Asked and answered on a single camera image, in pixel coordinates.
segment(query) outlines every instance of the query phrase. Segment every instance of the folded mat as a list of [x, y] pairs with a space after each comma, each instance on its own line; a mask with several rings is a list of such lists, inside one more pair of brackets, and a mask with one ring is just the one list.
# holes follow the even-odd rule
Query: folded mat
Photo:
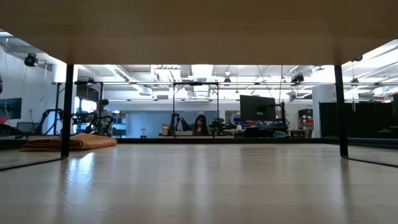
[[[106, 136], [80, 133], [72, 136], [69, 143], [69, 150], [79, 151], [115, 146], [118, 142], [116, 139]], [[61, 139], [34, 139], [29, 140], [21, 151], [60, 151], [61, 148]]]

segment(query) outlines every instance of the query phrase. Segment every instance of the black partition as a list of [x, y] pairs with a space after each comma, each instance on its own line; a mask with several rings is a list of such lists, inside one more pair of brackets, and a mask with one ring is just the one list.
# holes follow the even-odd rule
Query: black partition
[[[322, 138], [338, 137], [336, 103], [320, 103]], [[394, 125], [392, 103], [357, 102], [345, 103], [346, 130], [349, 138], [395, 138], [382, 130]]]

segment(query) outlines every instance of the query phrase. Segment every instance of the ceiling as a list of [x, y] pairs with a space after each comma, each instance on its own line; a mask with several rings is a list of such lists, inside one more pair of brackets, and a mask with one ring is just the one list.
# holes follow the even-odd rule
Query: ceiling
[[[39, 66], [44, 66], [45, 63], [63, 63], [36, 47], [31, 46], [27, 42], [13, 36], [1, 36], [0, 45], [3, 49], [21, 59], [24, 59], [28, 53], [35, 53], [40, 60]], [[117, 66], [126, 73], [130, 78], [130, 82], [223, 82], [225, 78], [230, 77], [234, 82], [267, 82], [279, 83], [282, 77], [283, 82], [290, 83], [292, 76], [296, 74], [303, 74], [305, 82], [334, 82], [334, 71], [331, 65], [212, 65], [211, 72], [205, 75], [204, 80], [200, 80], [193, 74], [191, 65], [175, 65], [180, 68], [177, 77], [173, 76], [174, 80], [159, 80], [158, 72], [151, 71], [151, 67], [155, 65], [110, 65]], [[97, 82], [125, 82], [119, 75], [112, 72], [108, 65], [78, 65], [78, 78], [94, 78]], [[349, 82], [353, 78], [358, 78], [360, 82], [397, 82], [398, 81], [398, 39], [393, 40], [383, 46], [380, 46], [363, 55], [360, 62], [348, 62], [343, 64], [343, 80]], [[293, 90], [290, 85], [287, 86], [265, 86], [264, 85], [240, 85], [234, 84], [222, 86], [222, 89], [234, 90], [265, 90], [269, 88], [272, 90]], [[361, 87], [361, 91], [369, 91], [378, 88], [377, 85], [367, 85]], [[150, 86], [152, 91], [168, 91], [167, 86]], [[111, 91], [135, 91], [143, 90], [141, 88], [134, 88], [130, 85], [107, 85], [106, 90]], [[185, 87], [185, 90], [194, 92], [195, 90]]]
[[398, 36], [392, 0], [4, 1], [0, 29], [69, 64], [344, 64]]

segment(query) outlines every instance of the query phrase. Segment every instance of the security camera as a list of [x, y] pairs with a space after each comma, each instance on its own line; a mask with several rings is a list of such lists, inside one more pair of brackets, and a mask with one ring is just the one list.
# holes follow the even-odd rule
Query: security camera
[[297, 75], [292, 76], [291, 83], [294, 83], [296, 85], [296, 84], [299, 84], [299, 83], [302, 83], [302, 82], [304, 82], [304, 76], [303, 76], [302, 73], [299, 73]]
[[28, 67], [36, 67], [37, 62], [38, 60], [35, 53], [29, 53], [24, 61], [25, 65]]
[[361, 56], [354, 58], [354, 60], [352, 60], [352, 62], [360, 62], [360, 61], [362, 61], [362, 59], [363, 59], [363, 56], [361, 55]]

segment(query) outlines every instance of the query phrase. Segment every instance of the woman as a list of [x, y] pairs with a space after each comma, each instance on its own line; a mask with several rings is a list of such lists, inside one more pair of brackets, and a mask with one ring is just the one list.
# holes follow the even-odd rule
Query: woman
[[[111, 113], [104, 109], [104, 107], [106, 105], [109, 104], [108, 100], [102, 100], [102, 101], [98, 101], [97, 102], [97, 109], [93, 111], [93, 113], [97, 114], [98, 116], [100, 115], [100, 111], [101, 111], [101, 117], [105, 117], [105, 116], [111, 116]], [[93, 115], [89, 115], [88, 116], [89, 121], [91, 121], [92, 119], [94, 119]], [[98, 132], [98, 134], [103, 135], [105, 134], [105, 130], [104, 128], [109, 124], [109, 122], [111, 121], [111, 118], [103, 118], [101, 119], [101, 128], [97, 129], [97, 127], [95, 127], [95, 131]], [[113, 130], [113, 124], [111, 123], [108, 126], [107, 129], [107, 136], [108, 137], [112, 137], [112, 130]]]
[[193, 136], [209, 136], [209, 130], [207, 130], [206, 117], [205, 115], [199, 115], [195, 120], [195, 126], [193, 127]]

